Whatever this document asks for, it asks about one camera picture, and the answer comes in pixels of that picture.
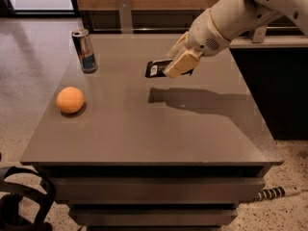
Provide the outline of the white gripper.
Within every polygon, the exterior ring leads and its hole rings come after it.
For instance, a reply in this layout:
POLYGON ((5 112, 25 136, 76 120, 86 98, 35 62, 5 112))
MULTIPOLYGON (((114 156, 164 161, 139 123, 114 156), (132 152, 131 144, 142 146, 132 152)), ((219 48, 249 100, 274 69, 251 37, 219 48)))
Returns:
POLYGON ((212 57, 227 48, 231 43, 217 29, 207 9, 193 23, 167 53, 179 70, 190 70, 198 66, 203 56, 212 57))

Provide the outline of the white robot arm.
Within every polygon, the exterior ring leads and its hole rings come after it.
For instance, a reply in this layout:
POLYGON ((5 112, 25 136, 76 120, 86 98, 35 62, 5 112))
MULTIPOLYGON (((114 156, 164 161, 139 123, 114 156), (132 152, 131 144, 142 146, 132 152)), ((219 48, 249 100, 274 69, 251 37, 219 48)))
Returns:
POLYGON ((167 54, 164 74, 178 77, 227 48, 240 34, 253 31, 281 16, 288 17, 308 36, 308 0, 218 0, 192 23, 167 54))

